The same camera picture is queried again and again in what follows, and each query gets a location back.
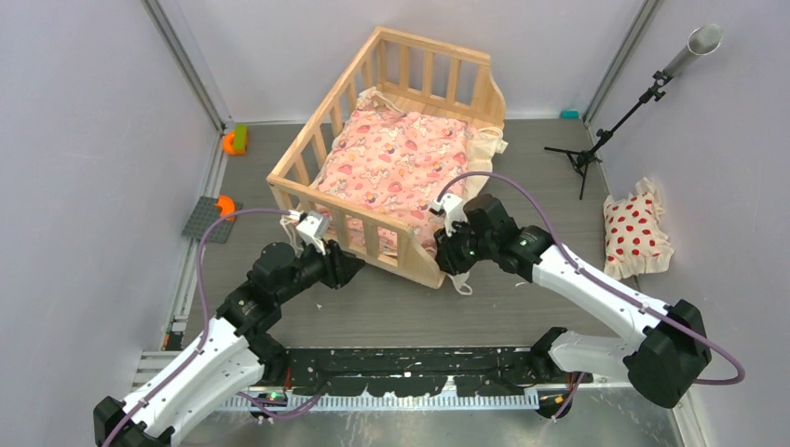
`pink blanket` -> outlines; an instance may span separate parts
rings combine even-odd
[[[442,220],[429,212],[429,203],[467,170],[467,142],[476,130],[457,119],[376,110],[379,99],[374,89],[360,95],[313,187],[411,224],[432,254]],[[463,183],[450,192],[461,196]],[[348,219],[348,227],[351,241],[364,245],[361,222]],[[380,228],[379,243],[385,254],[397,253],[393,232]]]

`orange toy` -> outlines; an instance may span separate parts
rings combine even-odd
[[[217,197],[217,203],[215,207],[220,209],[220,217],[225,217],[226,215],[230,214],[231,212],[236,210],[236,204],[233,203],[228,196],[219,196]],[[236,220],[236,217],[231,217],[228,221],[233,222]]]
[[[239,124],[223,138],[223,150],[229,156],[241,156],[247,153],[247,125]]]

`green toy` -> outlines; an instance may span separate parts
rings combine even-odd
[[[236,124],[233,130],[233,149],[243,151],[247,147],[247,125]]]

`gray pegboard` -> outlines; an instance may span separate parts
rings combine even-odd
[[[233,203],[236,204],[236,210],[241,210],[240,202],[234,201]],[[200,240],[206,228],[220,218],[220,209],[216,207],[216,204],[217,199],[214,197],[202,196],[199,198],[195,205],[195,209],[192,210],[192,215],[190,215],[189,220],[186,221],[181,236]],[[227,238],[230,236],[230,230],[233,229],[233,224],[235,223],[235,220],[233,222],[224,221],[220,223],[219,226],[211,232],[209,242],[216,242],[219,244],[226,243]]]

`tripod base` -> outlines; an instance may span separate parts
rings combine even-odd
[[[581,176],[581,189],[579,190],[579,200],[584,198],[584,186],[587,184],[587,169],[593,162],[601,162],[591,151],[568,151],[566,149],[557,149],[556,147],[544,147],[543,149],[550,152],[558,152],[565,154],[570,160],[570,165],[573,170]]]

